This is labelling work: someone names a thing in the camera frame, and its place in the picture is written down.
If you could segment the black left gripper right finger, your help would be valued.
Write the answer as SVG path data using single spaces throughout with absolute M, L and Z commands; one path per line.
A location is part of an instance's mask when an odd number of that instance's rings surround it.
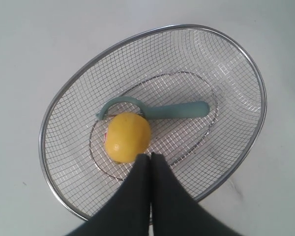
M 150 157 L 151 206 L 155 236 L 237 236 L 204 210 L 181 186 L 161 154 Z

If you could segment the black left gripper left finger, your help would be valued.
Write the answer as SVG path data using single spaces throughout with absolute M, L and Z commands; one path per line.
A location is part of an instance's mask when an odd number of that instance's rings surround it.
M 117 192 L 70 236 L 147 236 L 150 220 L 150 159 L 139 154 Z

